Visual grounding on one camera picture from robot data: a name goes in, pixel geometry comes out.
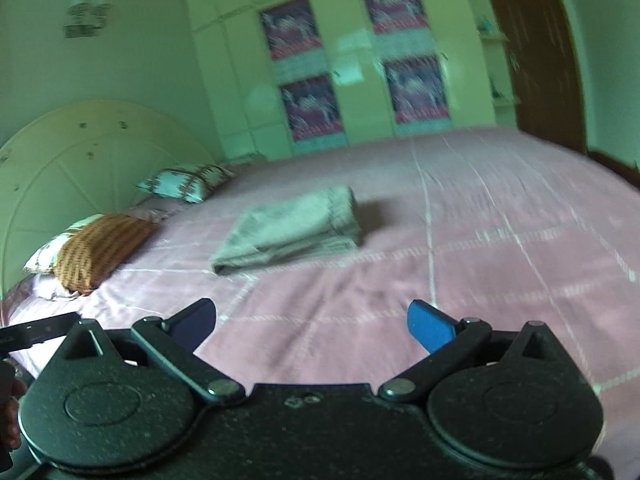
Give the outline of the cream round headboard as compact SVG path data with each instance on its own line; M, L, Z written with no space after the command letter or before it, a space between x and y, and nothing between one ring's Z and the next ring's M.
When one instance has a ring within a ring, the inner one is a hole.
M139 203L137 185L182 162L216 159L167 116L125 101L81 101L15 133L1 149L1 291L66 226Z

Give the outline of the dark wooden door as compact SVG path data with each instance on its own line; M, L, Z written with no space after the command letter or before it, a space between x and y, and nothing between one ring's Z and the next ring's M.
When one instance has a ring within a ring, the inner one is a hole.
M582 83L561 0L491 0L508 58L518 128L577 153L586 150Z

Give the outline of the orange patterned pillow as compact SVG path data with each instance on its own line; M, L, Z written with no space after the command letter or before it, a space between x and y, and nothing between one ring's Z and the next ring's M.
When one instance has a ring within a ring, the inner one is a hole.
M53 272L70 292L89 295L158 229L158 223L128 214L104 214L60 249Z

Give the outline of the white floral pillow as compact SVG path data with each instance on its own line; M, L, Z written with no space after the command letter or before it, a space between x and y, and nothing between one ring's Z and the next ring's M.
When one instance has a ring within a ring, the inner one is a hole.
M102 218L102 214L93 214L68 226L65 231L38 248L24 264L23 271L29 274L52 274L62 247L85 226L99 218Z

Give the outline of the white patterned pillow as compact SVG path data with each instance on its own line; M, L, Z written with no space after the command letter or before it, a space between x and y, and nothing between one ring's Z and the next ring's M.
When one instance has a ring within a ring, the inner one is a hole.
M235 173L216 164L184 164L164 168L142 180L136 188L163 198L176 198L189 204L201 204L221 185L233 180Z

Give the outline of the pale green wardrobe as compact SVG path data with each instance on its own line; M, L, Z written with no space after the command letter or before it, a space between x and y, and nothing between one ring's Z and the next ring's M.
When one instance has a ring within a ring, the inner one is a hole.
M224 157L514 126L489 0L183 0Z

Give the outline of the wall decoration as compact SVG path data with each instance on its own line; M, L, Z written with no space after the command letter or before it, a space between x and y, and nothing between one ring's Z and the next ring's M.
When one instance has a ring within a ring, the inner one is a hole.
M64 38L98 36L107 26L111 10L112 5L107 0L70 0L63 26Z

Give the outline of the grey knitted pants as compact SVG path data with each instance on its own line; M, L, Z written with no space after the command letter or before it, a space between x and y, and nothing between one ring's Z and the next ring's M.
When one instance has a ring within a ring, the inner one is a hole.
M212 271L232 274L350 252L361 237L356 208L354 192L346 185L250 208L212 255Z

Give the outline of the pink quilted bedspread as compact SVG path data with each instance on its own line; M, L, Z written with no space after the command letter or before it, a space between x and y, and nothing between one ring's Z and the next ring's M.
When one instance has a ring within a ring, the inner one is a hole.
M210 266L241 214L346 185L360 246L228 276ZM639 473L639 194L589 159L503 129L378 142L262 165L168 218L134 258L75 300L20 293L9 323L68 311L106 328L203 297L198 356L245 385L378 385L423 358L406 326L422 299L498 330L547 323L605 411L599 451Z

